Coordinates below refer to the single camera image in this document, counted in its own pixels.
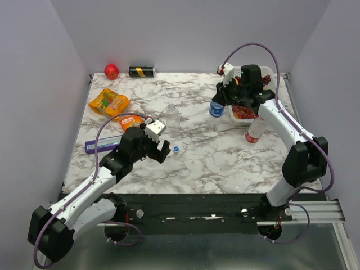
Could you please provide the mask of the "red label plastic bottle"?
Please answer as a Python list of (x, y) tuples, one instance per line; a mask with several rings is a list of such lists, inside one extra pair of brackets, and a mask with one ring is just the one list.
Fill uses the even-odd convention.
[(257, 143), (267, 128), (266, 122), (261, 117), (256, 117), (245, 134), (250, 143)]

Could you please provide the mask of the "clear plastic bottle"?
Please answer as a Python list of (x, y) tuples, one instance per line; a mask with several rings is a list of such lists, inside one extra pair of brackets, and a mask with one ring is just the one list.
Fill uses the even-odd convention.
[(175, 104), (170, 103), (165, 112), (166, 126), (170, 131), (175, 131), (180, 126), (180, 112)]

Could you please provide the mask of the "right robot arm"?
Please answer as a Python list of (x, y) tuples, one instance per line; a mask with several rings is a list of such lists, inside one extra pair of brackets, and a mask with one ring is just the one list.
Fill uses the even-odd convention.
[(259, 215), (270, 221), (303, 184), (326, 174), (329, 143), (324, 137), (315, 137), (305, 130), (287, 113), (274, 91), (265, 88), (271, 77), (262, 76), (258, 65), (241, 66), (239, 75), (235, 71), (229, 63), (219, 67), (218, 74), (223, 76), (223, 81), (216, 85), (213, 102), (250, 108), (277, 133), (288, 149), (282, 179), (263, 196), (259, 205)]

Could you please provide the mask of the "blue label plastic bottle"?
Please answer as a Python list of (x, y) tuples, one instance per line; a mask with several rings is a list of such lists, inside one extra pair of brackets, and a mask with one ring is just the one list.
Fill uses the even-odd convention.
[(221, 118), (224, 112), (224, 106), (215, 102), (211, 101), (209, 107), (209, 114), (214, 118)]

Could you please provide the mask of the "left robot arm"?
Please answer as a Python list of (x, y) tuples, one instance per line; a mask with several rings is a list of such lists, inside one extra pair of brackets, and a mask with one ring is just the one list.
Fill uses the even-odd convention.
[(163, 163), (170, 153), (169, 142), (158, 148), (166, 126), (160, 121), (130, 127), (120, 143), (105, 155), (95, 171), (73, 192), (48, 209), (39, 206), (30, 220), (28, 241), (52, 263), (61, 260), (74, 241), (92, 227), (111, 220), (119, 222), (125, 209), (117, 199), (100, 196), (129, 174), (135, 162), (150, 158)]

